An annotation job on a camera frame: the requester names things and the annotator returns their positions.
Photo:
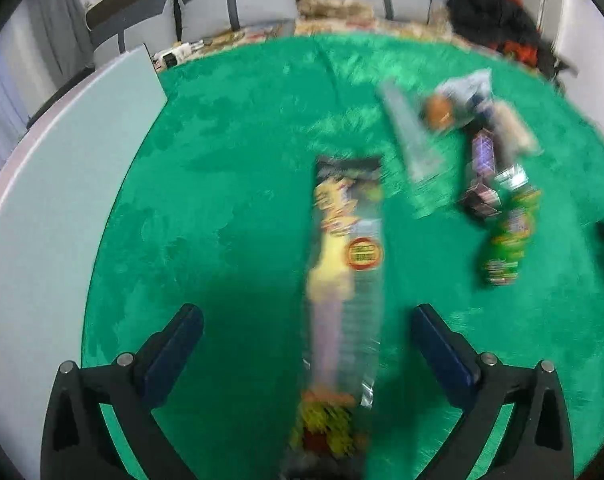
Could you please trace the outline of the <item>black and orange clothes pile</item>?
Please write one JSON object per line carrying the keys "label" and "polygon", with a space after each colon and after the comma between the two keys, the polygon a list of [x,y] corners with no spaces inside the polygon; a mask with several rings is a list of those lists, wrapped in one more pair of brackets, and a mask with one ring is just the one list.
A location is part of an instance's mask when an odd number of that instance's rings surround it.
{"label": "black and orange clothes pile", "polygon": [[544,78],[578,71],[544,40],[522,0],[447,0],[449,21],[464,39],[494,50]]}

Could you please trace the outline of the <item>small orange bun packet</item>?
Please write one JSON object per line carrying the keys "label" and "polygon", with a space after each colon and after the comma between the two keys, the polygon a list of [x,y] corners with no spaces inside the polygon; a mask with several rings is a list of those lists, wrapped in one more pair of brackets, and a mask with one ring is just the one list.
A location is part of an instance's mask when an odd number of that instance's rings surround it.
{"label": "small orange bun packet", "polygon": [[424,124],[434,132],[444,132],[454,127],[454,104],[447,96],[433,93],[422,104],[421,116]]}

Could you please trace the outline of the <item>folded beige cloth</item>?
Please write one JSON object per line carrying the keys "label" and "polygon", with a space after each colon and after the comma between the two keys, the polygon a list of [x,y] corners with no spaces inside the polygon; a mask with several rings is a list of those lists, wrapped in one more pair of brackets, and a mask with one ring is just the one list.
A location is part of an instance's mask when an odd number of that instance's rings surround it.
{"label": "folded beige cloth", "polygon": [[337,20],[373,20],[375,11],[359,0],[299,0],[297,10],[303,18],[336,18]]}

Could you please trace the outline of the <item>green sausage snack packet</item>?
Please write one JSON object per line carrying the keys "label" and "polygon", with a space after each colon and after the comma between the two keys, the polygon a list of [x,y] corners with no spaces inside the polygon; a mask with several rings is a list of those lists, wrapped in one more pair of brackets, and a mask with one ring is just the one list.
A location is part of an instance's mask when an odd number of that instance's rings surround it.
{"label": "green sausage snack packet", "polygon": [[535,232],[540,196],[539,188],[526,184],[503,206],[480,256],[480,277],[486,284],[509,285],[518,278]]}

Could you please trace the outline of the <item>white cardboard box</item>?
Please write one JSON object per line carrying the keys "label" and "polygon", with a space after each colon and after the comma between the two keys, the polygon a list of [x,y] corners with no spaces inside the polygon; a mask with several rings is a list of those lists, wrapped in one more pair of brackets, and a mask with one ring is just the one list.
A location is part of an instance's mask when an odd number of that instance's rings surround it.
{"label": "white cardboard box", "polygon": [[0,446],[24,478],[59,364],[77,360],[90,278],[116,195],[166,94],[145,48],[38,119],[0,172]]}

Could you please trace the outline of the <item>green patterned cloth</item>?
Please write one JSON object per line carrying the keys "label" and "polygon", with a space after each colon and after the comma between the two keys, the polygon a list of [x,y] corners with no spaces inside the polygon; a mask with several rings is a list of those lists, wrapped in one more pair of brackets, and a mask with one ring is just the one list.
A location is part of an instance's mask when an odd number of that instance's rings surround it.
{"label": "green patterned cloth", "polygon": [[[414,188],[378,86],[408,93],[489,68],[541,146],[540,189],[516,281],[486,287],[487,231],[457,206],[466,138],[440,136],[437,177]],[[604,443],[604,144],[550,84],[449,44],[377,35],[271,40],[161,75],[167,102],[122,184],[90,283],[82,361],[136,350],[183,304],[204,334],[155,417],[201,479],[274,479],[300,394],[316,158],[382,159],[384,316],[367,475],[411,479],[458,412],[408,340],[431,304],[478,350],[558,367],[584,468]]]}

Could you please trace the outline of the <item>snickers chocolate bar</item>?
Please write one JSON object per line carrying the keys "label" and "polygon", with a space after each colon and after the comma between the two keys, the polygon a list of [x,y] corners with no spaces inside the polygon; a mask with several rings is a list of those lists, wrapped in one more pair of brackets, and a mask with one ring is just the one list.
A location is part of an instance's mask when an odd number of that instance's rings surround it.
{"label": "snickers chocolate bar", "polygon": [[502,203],[495,183],[496,159],[492,133],[485,128],[471,136],[470,162],[466,166],[468,183],[462,204],[475,218],[486,220],[500,213]]}

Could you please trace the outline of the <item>beige wafer packet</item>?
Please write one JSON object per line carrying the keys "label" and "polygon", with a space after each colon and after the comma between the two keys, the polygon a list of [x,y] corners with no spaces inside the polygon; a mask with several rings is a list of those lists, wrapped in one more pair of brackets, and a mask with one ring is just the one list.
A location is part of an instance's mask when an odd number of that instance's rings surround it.
{"label": "beige wafer packet", "polygon": [[496,100],[494,117],[497,129],[513,155],[537,156],[542,152],[537,136],[510,103]]}

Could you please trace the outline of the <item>black yellow snack bag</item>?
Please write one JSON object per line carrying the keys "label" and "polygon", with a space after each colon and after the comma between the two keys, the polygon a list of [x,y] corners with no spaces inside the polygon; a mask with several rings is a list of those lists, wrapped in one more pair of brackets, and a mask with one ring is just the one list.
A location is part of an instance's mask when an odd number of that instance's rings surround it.
{"label": "black yellow snack bag", "polygon": [[382,160],[320,157],[304,290],[304,381],[282,479],[360,479],[383,318]]}

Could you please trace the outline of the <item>clear long stick packet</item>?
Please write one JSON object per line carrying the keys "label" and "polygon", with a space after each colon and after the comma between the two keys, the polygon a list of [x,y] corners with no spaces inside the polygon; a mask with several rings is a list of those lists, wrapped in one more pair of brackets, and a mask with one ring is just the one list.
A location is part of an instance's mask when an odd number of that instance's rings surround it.
{"label": "clear long stick packet", "polygon": [[442,159],[422,122],[418,102],[390,79],[381,82],[379,93],[390,117],[408,177],[416,184],[435,178],[441,171]]}

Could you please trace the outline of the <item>white triangular snack packet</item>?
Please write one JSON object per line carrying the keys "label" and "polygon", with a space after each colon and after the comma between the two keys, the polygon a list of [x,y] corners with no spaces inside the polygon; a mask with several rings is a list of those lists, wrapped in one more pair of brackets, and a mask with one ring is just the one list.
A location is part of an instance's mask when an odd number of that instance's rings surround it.
{"label": "white triangular snack packet", "polygon": [[490,68],[476,70],[462,77],[449,78],[441,82],[434,93],[451,102],[456,126],[468,125],[473,119],[490,124],[494,119]]}

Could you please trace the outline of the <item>left grey pillow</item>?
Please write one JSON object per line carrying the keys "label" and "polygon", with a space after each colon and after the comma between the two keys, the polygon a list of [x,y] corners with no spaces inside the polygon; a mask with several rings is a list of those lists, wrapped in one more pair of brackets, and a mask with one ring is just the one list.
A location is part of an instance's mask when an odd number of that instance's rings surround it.
{"label": "left grey pillow", "polygon": [[150,55],[172,47],[177,41],[174,2],[137,0],[101,24],[89,25],[94,65],[106,65],[120,54],[141,46]]}

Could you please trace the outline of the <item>white power strip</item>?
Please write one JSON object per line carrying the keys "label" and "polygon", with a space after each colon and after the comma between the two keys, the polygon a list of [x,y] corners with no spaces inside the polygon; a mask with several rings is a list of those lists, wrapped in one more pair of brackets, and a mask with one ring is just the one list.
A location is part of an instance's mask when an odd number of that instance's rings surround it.
{"label": "white power strip", "polygon": [[177,46],[157,52],[153,55],[152,62],[157,70],[168,70],[171,67],[185,63],[187,58],[190,58],[195,51],[203,47],[203,41],[197,41],[194,44],[191,44],[191,42],[177,44]]}

